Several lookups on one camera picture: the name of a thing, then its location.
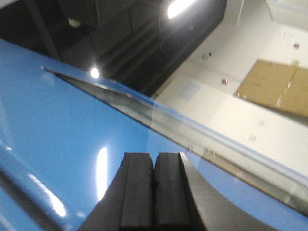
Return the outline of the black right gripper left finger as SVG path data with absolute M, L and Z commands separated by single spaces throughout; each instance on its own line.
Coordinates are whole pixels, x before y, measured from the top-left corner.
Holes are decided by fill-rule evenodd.
M 81 231 L 152 231 L 153 161 L 149 153 L 125 153 L 103 199 Z

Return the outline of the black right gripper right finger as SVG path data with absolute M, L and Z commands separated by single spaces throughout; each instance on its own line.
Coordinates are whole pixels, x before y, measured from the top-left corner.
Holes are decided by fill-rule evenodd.
M 272 231 L 220 194 L 181 153 L 156 159 L 156 231 Z

